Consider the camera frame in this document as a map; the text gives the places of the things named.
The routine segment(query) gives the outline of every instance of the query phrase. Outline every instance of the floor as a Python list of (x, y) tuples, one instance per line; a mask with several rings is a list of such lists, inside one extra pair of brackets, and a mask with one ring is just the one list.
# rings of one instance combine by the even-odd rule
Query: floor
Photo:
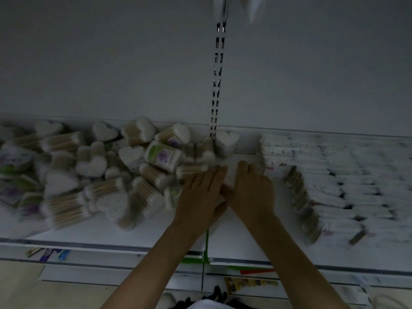
[[(0, 261), (0, 308), (3, 309), (98, 309), (116, 289), (113, 286), (55, 283), (37, 280), (43, 266), (22, 262)], [(170, 291), (177, 300), (200, 299), (198, 292)], [(373, 293), (385, 294), (411, 306), (412, 291), (375, 288)], [(242, 301), (256, 308), (291, 309), (289, 301), (270, 298), (243, 297)], [(378, 308), (402, 308), (394, 305)]]

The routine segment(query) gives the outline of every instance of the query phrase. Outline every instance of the finger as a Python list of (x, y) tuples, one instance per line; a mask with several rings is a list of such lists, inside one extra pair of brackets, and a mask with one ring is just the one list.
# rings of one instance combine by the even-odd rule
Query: finger
[(220, 188), (220, 195), (222, 195), (227, 202), (230, 202), (233, 199), (233, 191), (225, 185), (222, 185)]
[(213, 213), (213, 217), (212, 217), (213, 224), (216, 223), (216, 221), (219, 220), (219, 218), (224, 214), (226, 209), (227, 209), (227, 203), (226, 202), (220, 204), (219, 206), (216, 206), (215, 211)]
[(196, 175), (191, 175), (185, 180), (185, 183), (183, 185), (183, 189), (190, 189), (190, 186), (192, 185), (192, 182), (196, 178)]
[(255, 171), (256, 171), (256, 165), (255, 165), (255, 164), (249, 164), (249, 166), (248, 166), (248, 171), (249, 171), (250, 173), (255, 173)]
[(219, 169), (219, 171), (213, 177), (213, 181), (210, 184), (209, 191), (215, 193), (216, 195), (219, 194), (220, 188), (222, 187), (222, 183), (224, 178), (226, 177), (227, 173), (227, 166), (223, 166)]
[(241, 160), (240, 162), (237, 163), (237, 175), (243, 175), (248, 173), (248, 163), (244, 160)]
[(202, 180), (203, 180), (204, 175), (205, 175), (205, 172), (198, 173), (198, 174), (196, 175), (196, 178), (194, 179), (194, 181), (193, 181), (193, 183), (192, 183), (192, 185), (191, 185), (190, 187), (198, 187), (198, 186), (200, 186), (200, 184), (201, 184), (201, 182), (202, 182)]
[(215, 177), (215, 174), (218, 172), (219, 169), (220, 167), (213, 167), (206, 171), (202, 183), (200, 184), (200, 187), (205, 190), (209, 190), (210, 184), (212, 183), (213, 178)]

